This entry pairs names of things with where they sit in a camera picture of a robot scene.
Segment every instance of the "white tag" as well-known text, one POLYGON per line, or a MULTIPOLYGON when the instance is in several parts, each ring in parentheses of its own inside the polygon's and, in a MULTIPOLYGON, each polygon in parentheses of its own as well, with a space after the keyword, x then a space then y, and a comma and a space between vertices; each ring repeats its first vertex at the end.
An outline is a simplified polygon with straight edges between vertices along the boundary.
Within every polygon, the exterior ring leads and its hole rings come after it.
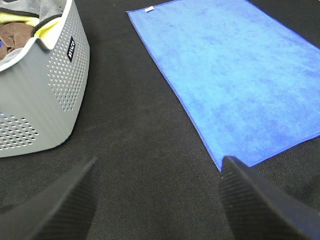
POLYGON ((154 6, 150 6, 150 7, 145 9, 145 12, 148 13, 148 12, 154 10, 154 9, 155 9, 154 6))

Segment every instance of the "blue towel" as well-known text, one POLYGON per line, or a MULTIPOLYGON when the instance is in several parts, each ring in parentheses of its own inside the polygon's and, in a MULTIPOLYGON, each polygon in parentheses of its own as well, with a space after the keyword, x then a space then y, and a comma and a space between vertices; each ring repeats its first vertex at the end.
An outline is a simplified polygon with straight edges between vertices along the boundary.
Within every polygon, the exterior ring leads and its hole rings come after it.
POLYGON ((245 0, 128 15, 216 166, 249 166, 320 134, 320 50, 245 0))

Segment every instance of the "black carpet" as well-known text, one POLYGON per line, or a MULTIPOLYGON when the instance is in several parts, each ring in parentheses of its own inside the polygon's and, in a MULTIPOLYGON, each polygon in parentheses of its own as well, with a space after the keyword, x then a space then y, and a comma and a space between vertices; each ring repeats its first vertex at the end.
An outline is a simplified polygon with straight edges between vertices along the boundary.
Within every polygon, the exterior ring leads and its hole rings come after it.
MULTIPOLYGON (((88 240, 233 239, 219 172, 125 13, 163 2, 76 1, 91 56, 73 133, 57 148, 0 160, 0 207, 27 200, 97 156, 102 190, 88 240)), ((320 47, 318 0, 252 2, 320 47)), ((319 137, 254 169, 320 211, 319 137)))

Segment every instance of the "perforated holes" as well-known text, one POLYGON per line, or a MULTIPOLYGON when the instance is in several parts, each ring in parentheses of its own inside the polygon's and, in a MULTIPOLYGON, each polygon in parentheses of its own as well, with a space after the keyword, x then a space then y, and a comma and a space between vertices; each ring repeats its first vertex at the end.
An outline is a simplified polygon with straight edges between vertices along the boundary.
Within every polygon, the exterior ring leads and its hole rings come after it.
POLYGON ((5 115, 0 112, 0 149, 10 150, 21 146, 32 145, 39 135, 30 121, 25 117, 5 115))
POLYGON ((59 98, 56 98, 63 111, 74 110, 78 95, 83 88, 83 78, 85 75, 88 51, 89 48, 86 34, 82 27, 76 6, 72 3, 61 35, 55 48, 52 50, 52 55, 50 56, 51 60, 48 62, 49 67, 47 73, 49 88, 55 86, 54 83, 62 83, 58 85, 59 89, 51 88, 52 93, 55 96, 67 96, 68 99, 70 99, 70 104, 65 106, 59 98), (67 57, 71 36, 75 41, 75 51, 72 62, 70 62, 67 57))

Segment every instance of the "gray laundry basket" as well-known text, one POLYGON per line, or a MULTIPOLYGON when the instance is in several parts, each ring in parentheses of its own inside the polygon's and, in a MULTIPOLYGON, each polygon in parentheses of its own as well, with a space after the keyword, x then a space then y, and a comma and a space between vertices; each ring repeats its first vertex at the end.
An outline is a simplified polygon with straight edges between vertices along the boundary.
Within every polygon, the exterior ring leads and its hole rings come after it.
POLYGON ((38 37, 0 66, 0 157, 54 148, 71 134, 87 83, 90 49, 73 0, 56 44, 38 37))

